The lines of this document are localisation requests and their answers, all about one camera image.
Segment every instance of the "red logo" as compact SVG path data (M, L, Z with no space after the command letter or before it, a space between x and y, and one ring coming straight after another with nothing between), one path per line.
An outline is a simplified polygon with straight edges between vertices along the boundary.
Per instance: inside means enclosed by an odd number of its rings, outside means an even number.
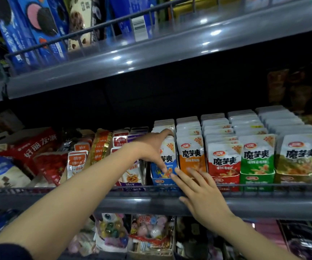
M290 177L290 176L283 176L281 177L280 179L282 179L283 181L292 181L293 180L293 177Z
M257 144L255 144L255 143L248 143L248 144L244 145L244 148L246 148L246 149L253 149L256 147L257 147Z
M223 150L219 150L213 153L215 156L221 157L224 156L226 153Z
M300 141L294 141L294 142L290 142L289 146L293 147L293 148L301 148L303 147L305 144L303 142Z
M246 179L248 179L249 181L257 181L258 177L256 177L256 176L249 176L249 177L246 177Z
M189 144L189 143L184 143L184 144L181 144L181 147L182 148L189 148L191 146L191 144Z

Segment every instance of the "person's right hand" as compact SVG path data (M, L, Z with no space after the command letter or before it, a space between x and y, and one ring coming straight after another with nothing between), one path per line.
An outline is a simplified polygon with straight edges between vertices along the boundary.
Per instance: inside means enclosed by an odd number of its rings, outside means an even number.
M207 229L223 235L224 229L236 216L228 208L225 199L209 173L190 170L198 184L180 169L176 168L171 178L187 197L180 197L193 217Z

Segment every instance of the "white barcode label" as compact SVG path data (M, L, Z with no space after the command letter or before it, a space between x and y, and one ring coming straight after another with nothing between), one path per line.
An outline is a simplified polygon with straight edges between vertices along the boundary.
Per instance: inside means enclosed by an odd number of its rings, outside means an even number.
M144 16L132 18L132 27L134 29L136 42L148 39L148 31L146 30Z

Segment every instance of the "dark sleeve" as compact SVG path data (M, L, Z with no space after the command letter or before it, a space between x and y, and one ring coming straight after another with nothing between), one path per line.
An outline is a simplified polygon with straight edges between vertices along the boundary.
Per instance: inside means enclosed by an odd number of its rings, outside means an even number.
M32 256L19 245L0 244L0 260L32 260Z

